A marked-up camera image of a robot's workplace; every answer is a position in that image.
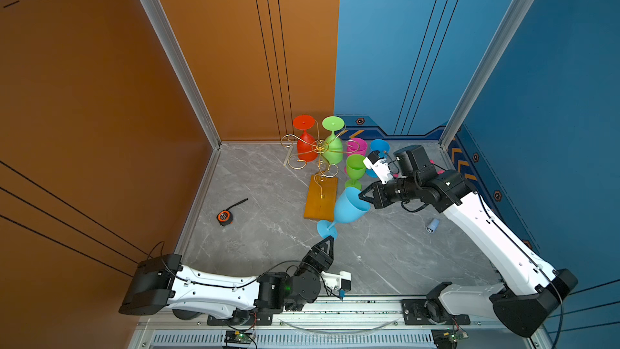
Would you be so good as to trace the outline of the light blue wine glass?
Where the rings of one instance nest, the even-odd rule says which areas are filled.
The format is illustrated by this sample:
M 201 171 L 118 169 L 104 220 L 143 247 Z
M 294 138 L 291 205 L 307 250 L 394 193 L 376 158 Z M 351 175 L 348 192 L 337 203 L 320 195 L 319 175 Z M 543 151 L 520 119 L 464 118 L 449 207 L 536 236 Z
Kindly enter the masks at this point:
M 361 200 L 358 196 L 360 190 L 356 187 L 347 187 L 334 205 L 334 219 L 332 221 L 321 220 L 316 229 L 322 238 L 337 238 L 336 225 L 349 224 L 357 221 L 371 209 L 371 204 Z

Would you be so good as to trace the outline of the green wine glass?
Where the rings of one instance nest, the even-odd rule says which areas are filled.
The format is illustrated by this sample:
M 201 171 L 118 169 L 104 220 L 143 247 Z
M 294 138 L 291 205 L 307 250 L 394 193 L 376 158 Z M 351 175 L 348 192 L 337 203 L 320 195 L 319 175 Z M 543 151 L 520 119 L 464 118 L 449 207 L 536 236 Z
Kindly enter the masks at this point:
M 345 122 L 338 116 L 329 116 L 324 118 L 322 125 L 324 129 L 330 132 L 324 142 L 325 152 L 323 153 L 323 157 L 330 165 L 337 165 L 343 159 L 343 145 L 338 134 L 344 129 Z
M 345 187 L 354 187 L 362 190 L 362 184 L 359 180 L 366 174 L 366 166 L 364 164 L 365 156 L 361 154 L 351 154 L 346 160 L 346 173 L 349 179 L 345 183 Z

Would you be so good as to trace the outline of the pink wine glass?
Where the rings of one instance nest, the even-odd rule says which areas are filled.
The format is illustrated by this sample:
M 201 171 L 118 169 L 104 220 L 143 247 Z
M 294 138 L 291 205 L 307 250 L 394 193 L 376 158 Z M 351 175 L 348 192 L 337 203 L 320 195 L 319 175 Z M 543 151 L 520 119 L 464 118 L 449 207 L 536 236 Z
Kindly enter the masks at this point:
M 346 151 L 348 153 L 348 156 L 356 153 L 356 154 L 364 155 L 366 158 L 367 143 L 365 142 L 365 140 L 360 139 L 358 137 L 352 138 L 348 140 L 347 142 Z

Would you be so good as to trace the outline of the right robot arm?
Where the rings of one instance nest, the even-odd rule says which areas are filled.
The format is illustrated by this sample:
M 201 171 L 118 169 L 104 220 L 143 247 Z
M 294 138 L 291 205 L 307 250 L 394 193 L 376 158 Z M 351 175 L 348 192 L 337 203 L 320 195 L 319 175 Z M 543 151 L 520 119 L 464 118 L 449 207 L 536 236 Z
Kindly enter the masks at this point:
M 478 246 L 501 276 L 498 284 L 462 286 L 442 282 L 426 296 L 426 317 L 434 324 L 450 323 L 459 315 L 492 318 L 513 333 L 528 338 L 563 302 L 578 279 L 568 269 L 555 269 L 539 257 L 484 202 L 470 180 L 455 170 L 438 171 L 425 149 L 410 145 L 394 155 L 395 178 L 388 161 L 373 151 L 366 168 L 379 181 L 359 197 L 374 208 L 419 200 L 433 206 Z

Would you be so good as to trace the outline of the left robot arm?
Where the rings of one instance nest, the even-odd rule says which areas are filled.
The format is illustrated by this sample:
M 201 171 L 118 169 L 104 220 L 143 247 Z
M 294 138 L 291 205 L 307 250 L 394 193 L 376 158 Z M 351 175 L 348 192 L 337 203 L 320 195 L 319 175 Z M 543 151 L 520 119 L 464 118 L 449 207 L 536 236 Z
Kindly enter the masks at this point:
M 329 272 L 334 242 L 331 236 L 324 238 L 302 260 L 293 260 L 292 274 L 271 268 L 259 276 L 221 276 L 182 264 L 181 255 L 148 257 L 138 263 L 119 313 L 149 316 L 170 309 L 179 319 L 207 314 L 230 321 L 253 311 L 300 311 L 322 291 L 343 298 L 352 279 L 347 271 Z

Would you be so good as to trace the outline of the wooden rack base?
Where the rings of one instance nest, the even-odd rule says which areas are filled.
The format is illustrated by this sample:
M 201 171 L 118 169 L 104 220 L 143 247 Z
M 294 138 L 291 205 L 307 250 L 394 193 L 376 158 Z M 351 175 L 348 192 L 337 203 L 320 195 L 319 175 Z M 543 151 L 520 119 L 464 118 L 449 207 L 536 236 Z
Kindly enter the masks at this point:
M 304 219 L 333 221 L 337 200 L 338 178 L 315 174 L 311 177 L 305 204 Z

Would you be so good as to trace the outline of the red wine glass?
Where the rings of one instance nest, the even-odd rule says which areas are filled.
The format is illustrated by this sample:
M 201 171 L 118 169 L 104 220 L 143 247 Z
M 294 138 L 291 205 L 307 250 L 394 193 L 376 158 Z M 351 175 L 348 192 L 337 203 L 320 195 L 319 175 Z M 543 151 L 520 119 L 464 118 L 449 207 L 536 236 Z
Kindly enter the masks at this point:
M 293 120 L 294 128 L 301 131 L 301 136 L 296 145 L 298 159 L 307 163 L 311 163 L 317 158 L 317 152 L 313 147 L 316 139 L 309 133 L 314 125 L 315 120 L 309 115 L 300 115 Z

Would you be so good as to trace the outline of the small blue grey clip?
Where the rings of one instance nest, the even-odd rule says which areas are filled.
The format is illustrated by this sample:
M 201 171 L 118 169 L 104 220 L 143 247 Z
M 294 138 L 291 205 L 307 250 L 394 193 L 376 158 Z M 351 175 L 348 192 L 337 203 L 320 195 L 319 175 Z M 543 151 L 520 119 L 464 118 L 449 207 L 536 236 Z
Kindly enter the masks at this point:
M 436 231 L 436 229 L 439 227 L 439 224 L 440 224 L 440 220 L 439 220 L 439 219 L 437 219 L 437 218 L 434 218 L 434 219 L 433 219 L 433 220 L 432 220 L 432 221 L 428 224 L 428 226 L 426 226 L 426 231 L 427 231 L 429 234 L 433 234 L 433 233 Z

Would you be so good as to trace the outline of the orange black tape measure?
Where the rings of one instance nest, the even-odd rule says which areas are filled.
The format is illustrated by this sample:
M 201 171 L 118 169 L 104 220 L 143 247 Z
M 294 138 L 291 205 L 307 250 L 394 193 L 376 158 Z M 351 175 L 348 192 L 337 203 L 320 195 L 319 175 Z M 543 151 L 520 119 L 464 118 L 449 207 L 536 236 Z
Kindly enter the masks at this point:
M 245 202 L 247 202 L 247 198 L 240 200 L 239 202 L 230 205 L 228 208 L 220 211 L 217 215 L 216 215 L 216 219 L 219 225 L 221 226 L 228 226 L 233 222 L 233 214 L 231 213 L 231 209 L 237 207 L 238 205 L 241 205 Z

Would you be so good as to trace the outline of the left circuit board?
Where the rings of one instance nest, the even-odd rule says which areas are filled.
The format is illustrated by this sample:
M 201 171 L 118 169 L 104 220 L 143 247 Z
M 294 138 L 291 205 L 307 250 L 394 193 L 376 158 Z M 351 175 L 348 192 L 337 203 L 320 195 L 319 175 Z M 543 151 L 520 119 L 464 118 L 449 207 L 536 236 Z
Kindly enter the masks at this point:
M 257 348 L 253 331 L 234 331 L 229 330 L 225 332 L 223 348 Z

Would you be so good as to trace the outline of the circuit board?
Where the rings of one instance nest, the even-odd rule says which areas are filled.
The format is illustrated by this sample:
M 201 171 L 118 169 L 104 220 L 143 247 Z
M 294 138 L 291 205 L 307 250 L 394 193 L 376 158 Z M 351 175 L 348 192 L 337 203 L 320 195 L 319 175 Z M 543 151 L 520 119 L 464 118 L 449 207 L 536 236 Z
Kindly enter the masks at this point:
M 234 331 L 229 330 L 225 332 L 223 348 L 257 348 L 253 331 Z
M 463 330 L 431 331 L 437 349 L 457 349 L 459 342 L 468 339 L 469 334 Z

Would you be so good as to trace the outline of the right circuit board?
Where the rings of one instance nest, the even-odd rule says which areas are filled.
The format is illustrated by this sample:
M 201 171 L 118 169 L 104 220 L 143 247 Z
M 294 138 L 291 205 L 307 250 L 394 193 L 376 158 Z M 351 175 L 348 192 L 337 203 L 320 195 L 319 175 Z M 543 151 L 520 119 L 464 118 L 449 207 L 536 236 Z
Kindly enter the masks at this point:
M 437 349 L 457 349 L 459 342 L 468 339 L 469 334 L 463 330 L 431 331 Z

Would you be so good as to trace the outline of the aluminium front rail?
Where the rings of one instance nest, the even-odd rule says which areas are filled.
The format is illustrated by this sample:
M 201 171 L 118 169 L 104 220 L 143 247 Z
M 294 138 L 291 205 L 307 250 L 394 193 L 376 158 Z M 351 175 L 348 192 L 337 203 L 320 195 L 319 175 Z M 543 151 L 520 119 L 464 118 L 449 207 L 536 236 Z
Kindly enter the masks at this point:
M 458 348 L 550 348 L 543 328 L 529 338 L 510 332 L 498 321 L 469 317 L 470 325 L 406 326 L 397 296 L 350 296 L 340 301 L 320 297 L 301 312 L 274 315 L 270 326 L 253 331 L 257 348 L 436 348 L 431 331 L 468 332 Z M 140 319 L 130 348 L 223 348 L 229 326 L 209 326 L 208 316 L 182 321 L 170 311 Z

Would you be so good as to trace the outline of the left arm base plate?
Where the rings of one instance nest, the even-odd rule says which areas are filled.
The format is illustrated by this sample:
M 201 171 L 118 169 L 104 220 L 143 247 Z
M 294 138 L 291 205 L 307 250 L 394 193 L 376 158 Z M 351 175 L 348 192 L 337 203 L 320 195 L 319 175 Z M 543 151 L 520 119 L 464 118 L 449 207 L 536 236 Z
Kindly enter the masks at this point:
M 282 306 L 277 301 L 256 300 L 250 310 L 227 310 L 220 312 L 209 312 L 209 326 L 243 326 L 250 327 L 270 326 L 273 323 L 274 315 L 282 311 Z

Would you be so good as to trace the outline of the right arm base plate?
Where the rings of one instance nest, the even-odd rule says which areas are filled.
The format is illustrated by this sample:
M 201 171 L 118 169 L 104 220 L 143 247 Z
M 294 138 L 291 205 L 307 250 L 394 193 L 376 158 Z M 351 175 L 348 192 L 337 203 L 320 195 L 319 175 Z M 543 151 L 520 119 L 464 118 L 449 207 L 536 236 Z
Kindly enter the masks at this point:
M 400 305 L 406 326 L 447 326 L 452 324 L 467 326 L 471 324 L 468 315 L 449 314 L 438 301 L 409 298 L 401 300 Z

